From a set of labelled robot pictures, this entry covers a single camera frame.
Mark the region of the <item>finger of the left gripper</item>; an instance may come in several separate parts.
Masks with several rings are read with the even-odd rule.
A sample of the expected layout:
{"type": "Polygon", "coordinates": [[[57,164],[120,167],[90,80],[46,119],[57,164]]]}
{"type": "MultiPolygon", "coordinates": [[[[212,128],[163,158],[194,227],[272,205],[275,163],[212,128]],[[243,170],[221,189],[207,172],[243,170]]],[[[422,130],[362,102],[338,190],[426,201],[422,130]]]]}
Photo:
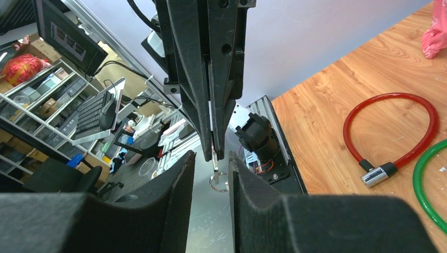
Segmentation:
{"type": "Polygon", "coordinates": [[[208,1],[210,105],[217,159],[225,157],[225,133],[242,95],[245,52],[243,1],[208,1]]]}

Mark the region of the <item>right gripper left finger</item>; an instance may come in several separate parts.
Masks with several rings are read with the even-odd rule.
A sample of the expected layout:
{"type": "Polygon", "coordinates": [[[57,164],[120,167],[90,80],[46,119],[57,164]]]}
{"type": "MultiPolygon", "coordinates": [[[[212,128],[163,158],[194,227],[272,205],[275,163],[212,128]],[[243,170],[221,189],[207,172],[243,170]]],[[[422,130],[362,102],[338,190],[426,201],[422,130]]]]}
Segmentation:
{"type": "Polygon", "coordinates": [[[122,201],[87,193],[1,194],[1,252],[185,252],[196,155],[122,201]]]}

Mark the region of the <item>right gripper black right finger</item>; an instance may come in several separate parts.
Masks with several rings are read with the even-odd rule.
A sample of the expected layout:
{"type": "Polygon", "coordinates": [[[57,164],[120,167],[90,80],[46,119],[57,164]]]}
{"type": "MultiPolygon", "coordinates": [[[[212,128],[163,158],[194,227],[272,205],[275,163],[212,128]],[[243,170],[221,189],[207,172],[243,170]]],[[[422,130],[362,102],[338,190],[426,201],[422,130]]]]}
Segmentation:
{"type": "Polygon", "coordinates": [[[437,252],[404,200],[282,193],[229,153],[235,252],[437,252]]]}

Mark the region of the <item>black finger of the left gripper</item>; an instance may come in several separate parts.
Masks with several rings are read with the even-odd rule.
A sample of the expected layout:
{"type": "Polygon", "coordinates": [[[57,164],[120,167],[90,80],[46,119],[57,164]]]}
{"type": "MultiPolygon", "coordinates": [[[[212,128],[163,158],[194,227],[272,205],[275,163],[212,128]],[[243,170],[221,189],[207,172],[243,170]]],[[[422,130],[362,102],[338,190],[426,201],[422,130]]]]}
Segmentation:
{"type": "Polygon", "coordinates": [[[212,133],[209,106],[208,1],[167,1],[177,56],[181,62],[183,80],[180,86],[188,101],[183,106],[200,136],[203,156],[211,160],[212,133]]]}

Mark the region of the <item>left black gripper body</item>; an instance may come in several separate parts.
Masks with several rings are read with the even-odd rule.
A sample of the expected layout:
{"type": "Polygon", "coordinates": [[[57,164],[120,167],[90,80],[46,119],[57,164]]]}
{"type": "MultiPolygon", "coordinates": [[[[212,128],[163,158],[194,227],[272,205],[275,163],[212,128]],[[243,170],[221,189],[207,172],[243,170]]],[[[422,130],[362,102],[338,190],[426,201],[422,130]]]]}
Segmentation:
{"type": "Polygon", "coordinates": [[[244,87],[247,15],[256,1],[154,1],[165,91],[186,100],[238,100],[244,87]]]}

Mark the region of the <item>keys for green lock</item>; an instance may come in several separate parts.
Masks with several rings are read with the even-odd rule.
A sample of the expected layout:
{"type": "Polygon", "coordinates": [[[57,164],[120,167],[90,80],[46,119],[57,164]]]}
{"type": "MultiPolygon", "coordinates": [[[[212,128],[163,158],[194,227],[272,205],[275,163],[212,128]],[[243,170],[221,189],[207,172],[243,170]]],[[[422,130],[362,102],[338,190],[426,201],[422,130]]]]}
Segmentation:
{"type": "Polygon", "coordinates": [[[213,185],[213,182],[215,184],[219,184],[220,176],[228,175],[228,172],[219,171],[217,153],[215,151],[213,142],[211,143],[211,158],[212,158],[213,174],[209,178],[209,187],[215,192],[228,192],[229,191],[229,183],[228,182],[225,182],[224,189],[218,189],[213,185]]]}

